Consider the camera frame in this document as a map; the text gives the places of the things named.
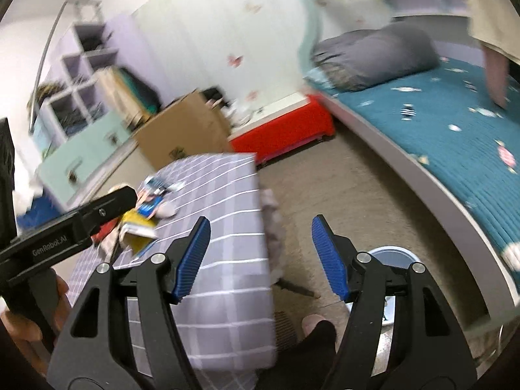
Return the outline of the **person's left hand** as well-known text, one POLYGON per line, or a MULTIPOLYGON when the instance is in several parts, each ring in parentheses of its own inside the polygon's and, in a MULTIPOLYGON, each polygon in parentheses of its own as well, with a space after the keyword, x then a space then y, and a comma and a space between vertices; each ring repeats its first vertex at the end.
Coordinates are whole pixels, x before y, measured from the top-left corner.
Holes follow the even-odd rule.
MULTIPOLYGON (((58 331, 63 329, 72 310, 67 297, 68 290, 68 284, 62 277, 57 276, 57 294, 59 301, 54 313, 54 322, 58 331)), ((45 361, 34 348, 35 343, 42 340, 40 328, 24 315, 14 313, 8 307, 1 309, 1 321, 26 360, 32 364, 32 367, 35 368, 39 374, 45 376, 47 374, 48 361, 45 361)))

